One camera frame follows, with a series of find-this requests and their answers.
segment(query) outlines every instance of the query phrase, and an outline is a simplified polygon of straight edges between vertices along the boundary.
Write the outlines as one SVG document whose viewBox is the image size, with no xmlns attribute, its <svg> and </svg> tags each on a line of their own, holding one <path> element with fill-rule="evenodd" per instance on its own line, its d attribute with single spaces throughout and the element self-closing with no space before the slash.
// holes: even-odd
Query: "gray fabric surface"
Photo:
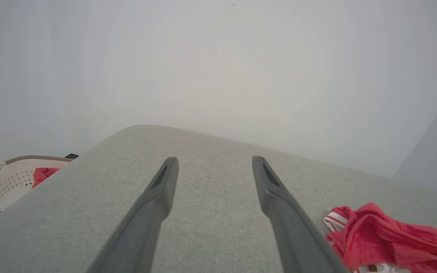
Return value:
<svg viewBox="0 0 437 273">
<path fill-rule="evenodd" d="M 281 271 L 272 227 L 257 199 L 253 155 L 267 159 L 324 234 L 322 218 L 331 208 L 368 202 L 396 220 L 437 228 L 429 192 L 223 138 L 132 126 L 0 214 L 0 272 L 85 271 L 167 157 L 178 157 L 180 171 L 153 271 Z"/>
</svg>

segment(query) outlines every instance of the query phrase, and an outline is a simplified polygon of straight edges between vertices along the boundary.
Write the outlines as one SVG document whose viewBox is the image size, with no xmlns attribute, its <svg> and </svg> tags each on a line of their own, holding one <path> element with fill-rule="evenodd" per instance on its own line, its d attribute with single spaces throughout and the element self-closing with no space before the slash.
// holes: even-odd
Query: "laundry basket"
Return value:
<svg viewBox="0 0 437 273">
<path fill-rule="evenodd" d="M 28 155 L 0 163 L 0 211 L 31 190 L 35 168 L 63 168 L 70 161 L 69 158 Z"/>
</svg>

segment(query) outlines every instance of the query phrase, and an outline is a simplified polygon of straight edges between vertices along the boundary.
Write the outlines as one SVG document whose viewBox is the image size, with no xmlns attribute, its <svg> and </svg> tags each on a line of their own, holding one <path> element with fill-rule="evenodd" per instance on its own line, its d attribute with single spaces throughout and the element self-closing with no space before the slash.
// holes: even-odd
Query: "black object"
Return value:
<svg viewBox="0 0 437 273">
<path fill-rule="evenodd" d="M 87 272 L 149 272 L 161 222 L 170 214 L 178 160 L 165 160 Z"/>
<path fill-rule="evenodd" d="M 252 159 L 262 212 L 276 237 L 284 272 L 348 272 L 263 157 Z"/>
<path fill-rule="evenodd" d="M 78 157 L 79 157 L 78 154 L 69 154 L 65 158 L 76 159 Z"/>
</svg>

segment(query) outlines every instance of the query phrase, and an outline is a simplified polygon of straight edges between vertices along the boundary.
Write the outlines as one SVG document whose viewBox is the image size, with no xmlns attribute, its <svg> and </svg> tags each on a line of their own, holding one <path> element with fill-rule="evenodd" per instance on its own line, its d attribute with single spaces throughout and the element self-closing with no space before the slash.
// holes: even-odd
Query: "red cloth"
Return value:
<svg viewBox="0 0 437 273">
<path fill-rule="evenodd" d="M 40 183 L 42 183 L 45 179 L 49 178 L 50 175 L 56 173 L 59 170 L 59 168 L 36 168 L 35 172 L 33 173 L 33 180 L 35 183 L 33 183 L 33 187 L 36 187 Z"/>
<path fill-rule="evenodd" d="M 437 272 L 437 229 L 398 222 L 373 203 L 357 211 L 347 206 L 332 211 L 348 222 L 326 237 L 351 270 L 390 263 L 412 272 Z"/>
</svg>

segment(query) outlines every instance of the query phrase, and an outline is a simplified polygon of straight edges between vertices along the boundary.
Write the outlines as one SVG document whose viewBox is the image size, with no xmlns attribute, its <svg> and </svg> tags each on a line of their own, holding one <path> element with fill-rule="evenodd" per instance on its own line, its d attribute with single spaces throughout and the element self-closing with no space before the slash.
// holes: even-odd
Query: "crumpled red clothing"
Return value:
<svg viewBox="0 0 437 273">
<path fill-rule="evenodd" d="M 347 206 L 333 210 L 348 222 L 326 237 L 351 270 L 390 263 L 412 272 L 437 272 L 437 229 L 396 221 L 373 203 L 357 211 Z"/>
<path fill-rule="evenodd" d="M 33 173 L 33 180 L 35 181 L 33 183 L 33 187 L 36 187 L 45 179 L 49 178 L 52 174 L 56 173 L 59 170 L 59 168 L 36 168 L 35 172 Z"/>
</svg>

